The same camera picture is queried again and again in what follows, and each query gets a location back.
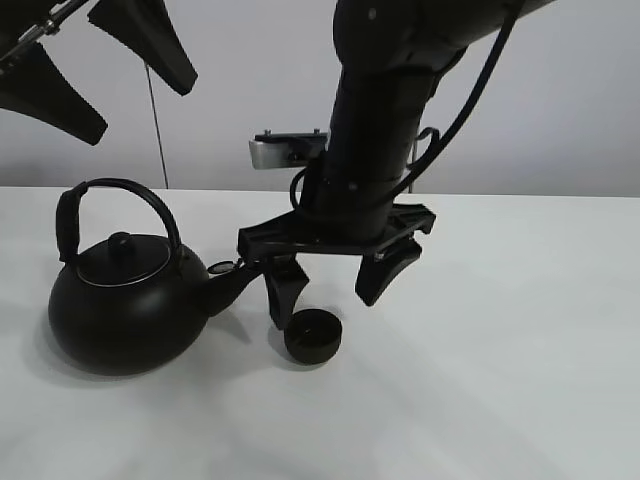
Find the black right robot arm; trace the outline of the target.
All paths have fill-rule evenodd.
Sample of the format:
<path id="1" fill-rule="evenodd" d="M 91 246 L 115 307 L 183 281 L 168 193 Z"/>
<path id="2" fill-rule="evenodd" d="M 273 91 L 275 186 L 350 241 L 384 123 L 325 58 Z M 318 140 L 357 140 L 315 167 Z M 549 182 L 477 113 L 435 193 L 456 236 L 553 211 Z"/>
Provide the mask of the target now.
<path id="1" fill-rule="evenodd" d="M 396 197 L 451 140 L 432 130 L 416 163 L 409 153 L 426 103 L 467 47 L 496 40 L 473 89 L 479 96 L 515 21 L 537 1 L 340 1 L 333 41 L 342 66 L 327 132 L 265 132 L 249 143 L 258 170 L 295 168 L 289 213 L 238 236 L 238 251 L 259 266 L 270 315 L 291 321 L 307 284 L 300 253 L 353 255 L 361 260 L 355 290 L 373 305 L 393 279 L 421 255 L 416 232 L 435 217 Z"/>

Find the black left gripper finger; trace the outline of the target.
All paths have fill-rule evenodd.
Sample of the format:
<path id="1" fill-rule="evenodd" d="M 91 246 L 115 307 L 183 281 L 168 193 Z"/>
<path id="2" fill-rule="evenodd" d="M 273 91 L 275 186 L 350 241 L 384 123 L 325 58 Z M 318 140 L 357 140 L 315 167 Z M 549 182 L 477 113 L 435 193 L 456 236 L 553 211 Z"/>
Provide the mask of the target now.
<path id="1" fill-rule="evenodd" d="M 102 0 L 88 20 L 138 55 L 176 93 L 192 91 L 198 74 L 164 1 Z"/>
<path id="2" fill-rule="evenodd" d="M 12 58 L 1 73 L 1 108 L 47 123 L 97 145 L 104 118 L 67 82 L 40 43 Z"/>

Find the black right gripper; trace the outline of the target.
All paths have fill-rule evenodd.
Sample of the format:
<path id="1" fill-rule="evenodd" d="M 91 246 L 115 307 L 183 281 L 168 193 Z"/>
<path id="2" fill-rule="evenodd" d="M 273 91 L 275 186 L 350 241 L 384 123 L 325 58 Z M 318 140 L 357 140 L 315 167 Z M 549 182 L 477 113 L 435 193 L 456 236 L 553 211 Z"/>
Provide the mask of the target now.
<path id="1" fill-rule="evenodd" d="M 422 247 L 414 234 L 430 234 L 435 221 L 435 213 L 421 204 L 395 204 L 380 234 L 371 240 L 351 240 L 288 212 L 241 229 L 237 251 L 246 263 L 269 258 L 263 272 L 269 314 L 277 329 L 286 329 L 296 302 L 309 283 L 293 255 L 363 257 L 355 292 L 366 306 L 373 306 L 391 282 L 420 258 Z"/>

